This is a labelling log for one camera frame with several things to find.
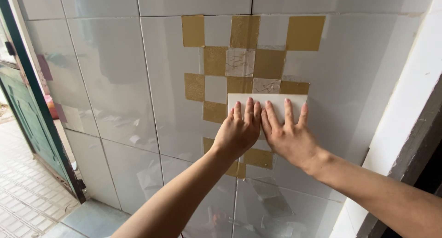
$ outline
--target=finger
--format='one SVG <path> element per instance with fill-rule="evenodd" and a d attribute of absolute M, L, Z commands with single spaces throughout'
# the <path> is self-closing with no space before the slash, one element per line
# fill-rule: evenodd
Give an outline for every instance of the finger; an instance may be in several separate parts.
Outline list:
<path fill-rule="evenodd" d="M 279 123 L 278 118 L 276 118 L 275 110 L 273 109 L 273 105 L 270 101 L 266 101 L 266 112 L 272 129 L 280 128 L 281 124 Z"/>
<path fill-rule="evenodd" d="M 232 108 L 232 109 L 229 111 L 229 114 L 227 115 L 228 118 L 232 118 L 232 119 L 233 119 L 233 111 L 234 111 L 234 109 L 235 109 L 235 108 Z"/>
<path fill-rule="evenodd" d="M 258 101 L 253 106 L 253 125 L 258 129 L 261 125 L 261 104 Z"/>
<path fill-rule="evenodd" d="M 235 110 L 233 111 L 233 118 L 234 119 L 238 119 L 238 120 L 242 120 L 242 117 L 241 117 L 241 103 L 240 102 L 236 102 L 235 103 Z"/>
<path fill-rule="evenodd" d="M 253 98 L 249 97 L 246 102 L 246 110 L 244 112 L 244 122 L 253 122 Z"/>
<path fill-rule="evenodd" d="M 307 104 L 303 104 L 301 108 L 301 114 L 299 115 L 298 125 L 306 126 L 308 120 L 308 107 Z"/>
<path fill-rule="evenodd" d="M 262 125 L 262 131 L 266 135 L 266 138 L 272 134 L 272 126 L 270 125 L 268 116 L 267 116 L 267 110 L 266 108 L 262 108 L 261 111 L 261 125 Z"/>
<path fill-rule="evenodd" d="M 284 109 L 285 109 L 285 123 L 289 125 L 294 125 L 293 119 L 293 105 L 290 99 L 286 98 L 284 100 Z"/>

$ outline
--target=door frame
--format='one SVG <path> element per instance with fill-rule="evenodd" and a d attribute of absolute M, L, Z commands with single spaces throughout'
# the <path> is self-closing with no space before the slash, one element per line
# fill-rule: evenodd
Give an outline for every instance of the door frame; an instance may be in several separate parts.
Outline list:
<path fill-rule="evenodd" d="M 76 197 L 80 203 L 84 203 L 86 201 L 86 197 L 83 194 L 83 191 L 81 190 L 80 183 L 74 173 L 74 170 L 72 168 L 72 165 L 66 156 L 66 152 L 64 150 L 63 144 L 61 143 L 61 139 L 58 136 L 57 128 L 55 127 L 55 124 L 53 122 L 52 116 L 49 112 L 49 109 L 46 105 L 46 101 L 44 99 L 44 96 L 41 92 L 40 84 L 38 83 L 38 79 L 36 78 L 34 69 L 32 68 L 32 64 L 30 62 L 30 59 L 28 57 L 28 54 L 25 49 L 25 45 L 23 43 L 22 37 L 20 35 L 19 28 L 17 26 L 17 23 L 15 22 L 14 15 L 12 13 L 11 5 L 9 4 L 8 0 L 0 0 L 0 9 L 3 13 L 3 18 L 5 20 L 5 25 L 8 28 L 9 35 L 12 39 L 12 45 L 15 49 L 16 53 L 16 60 L 17 64 L 20 64 L 22 67 L 22 72 L 24 72 L 24 82 L 27 85 L 28 89 L 31 91 L 31 97 L 35 100 L 35 103 L 37 104 L 36 107 L 41 112 L 41 116 L 43 117 L 44 124 L 46 125 L 48 131 L 49 131 L 49 139 L 52 140 L 55 151 L 62 162 L 62 168 L 65 172 L 65 174 L 68 177 L 69 182 L 64 182 L 64 179 L 57 177 L 57 174 L 52 171 L 51 167 L 45 163 L 44 159 L 42 159 L 33 148 L 32 144 L 30 143 L 29 138 L 27 137 L 26 133 L 24 132 L 24 128 L 22 123 L 18 118 L 16 118 L 17 122 L 19 123 L 19 127 L 25 136 L 26 142 L 28 143 L 31 151 L 33 152 L 34 156 L 44 165 L 45 168 L 48 169 L 48 171 L 54 175 L 64 186 L 67 188 L 67 190 Z M 1 89 L 3 92 L 5 91 L 3 83 L 0 82 Z M 5 97 L 8 101 L 8 103 L 11 103 L 11 99 L 7 94 L 5 94 Z M 11 110 L 15 117 L 17 117 L 17 111 L 14 109 L 13 105 L 10 104 Z"/>

